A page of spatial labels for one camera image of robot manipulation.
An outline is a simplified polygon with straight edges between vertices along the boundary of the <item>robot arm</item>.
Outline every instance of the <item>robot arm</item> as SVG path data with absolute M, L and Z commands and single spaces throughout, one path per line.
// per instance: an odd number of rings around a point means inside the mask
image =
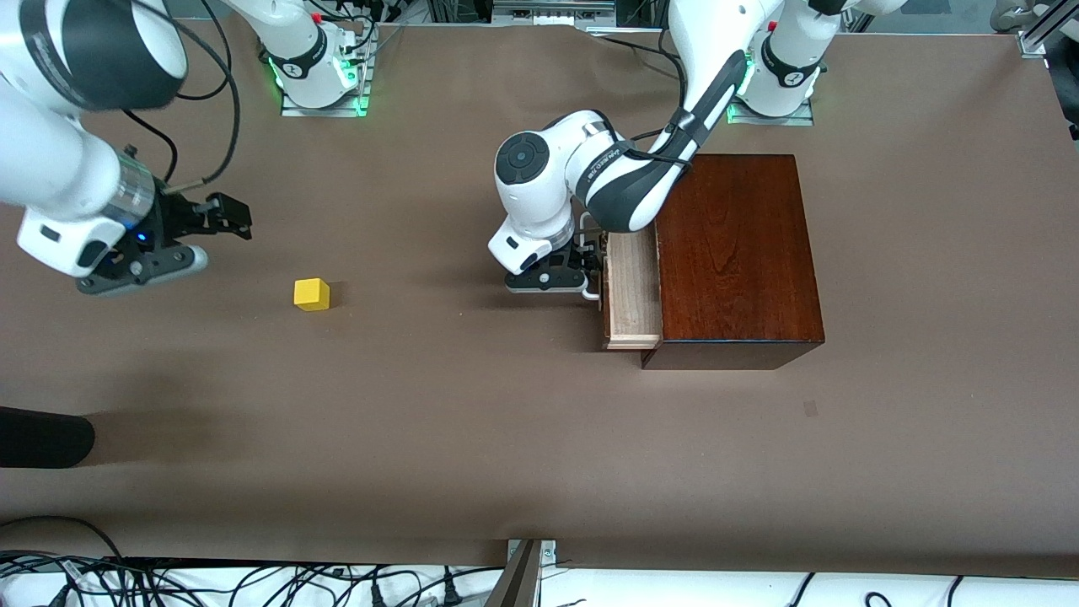
M 358 85 L 356 35 L 316 20 L 303 0 L 222 0 L 258 33 L 282 88 L 297 105 L 323 108 Z
M 507 217 L 488 248 L 510 274 L 528 272 L 544 256 L 569 245 L 574 232 L 572 197 L 605 231 L 632 232 L 647 225 L 736 93 L 760 114 L 790 114 L 812 93 L 844 10 L 859 5 L 885 14 L 904 2 L 673 0 L 670 32 L 685 66 L 686 97 L 652 148 L 637 150 L 595 110 L 508 138 L 494 165 Z M 781 18 L 769 32 L 763 26 L 780 3 Z M 747 52 L 754 58 L 753 73 L 747 73 Z M 746 88 L 738 93 L 742 84 Z M 517 290 L 513 281 L 507 277 L 507 286 Z M 587 280 L 576 290 L 586 286 Z M 549 289 L 546 284 L 536 288 Z
M 495 258 L 520 274 L 564 246 L 573 235 L 571 193 L 604 230 L 630 232 L 648 224 L 745 80 L 746 50 L 779 2 L 671 3 L 686 98 L 646 153 L 593 110 L 507 139 L 495 160 L 495 184 L 508 213 L 488 243 Z
M 319 24 L 302 0 L 228 0 L 252 26 L 298 105 L 356 86 L 342 60 L 355 35 Z M 214 193 L 195 205 L 80 122 L 83 111 L 167 105 L 187 75 L 162 0 L 0 2 L 0 201 L 26 208 L 17 240 L 85 292 L 119 291 L 203 268 L 177 238 L 249 238 L 247 206 Z

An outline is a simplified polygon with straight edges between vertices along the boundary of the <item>yellow cube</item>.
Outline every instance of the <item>yellow cube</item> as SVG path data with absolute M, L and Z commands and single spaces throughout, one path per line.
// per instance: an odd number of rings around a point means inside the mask
M 292 303 L 306 313 L 328 311 L 330 307 L 330 285 L 323 278 L 304 278 L 296 280 L 292 289 Z

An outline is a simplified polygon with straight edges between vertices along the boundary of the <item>wooden box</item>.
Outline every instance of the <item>wooden box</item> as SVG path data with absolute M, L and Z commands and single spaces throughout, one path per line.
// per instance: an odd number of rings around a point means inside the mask
M 824 342 L 792 155 L 698 155 L 655 231 L 611 234 L 607 349 L 648 370 L 775 370 Z

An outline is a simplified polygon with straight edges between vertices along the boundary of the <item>dark wooden cabinet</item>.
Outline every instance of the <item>dark wooden cabinet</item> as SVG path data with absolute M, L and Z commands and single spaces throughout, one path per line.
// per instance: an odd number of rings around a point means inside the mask
M 774 370 L 823 344 L 794 156 L 698 155 L 656 219 L 655 245 L 656 278 L 614 278 L 657 282 L 658 335 L 644 369 Z M 615 343 L 617 322 L 607 325 Z

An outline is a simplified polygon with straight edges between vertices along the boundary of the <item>black cylinder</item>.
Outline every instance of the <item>black cylinder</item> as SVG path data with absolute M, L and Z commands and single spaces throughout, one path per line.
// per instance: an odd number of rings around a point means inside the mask
M 84 418 L 0 408 L 0 468 L 71 468 L 93 446 Z

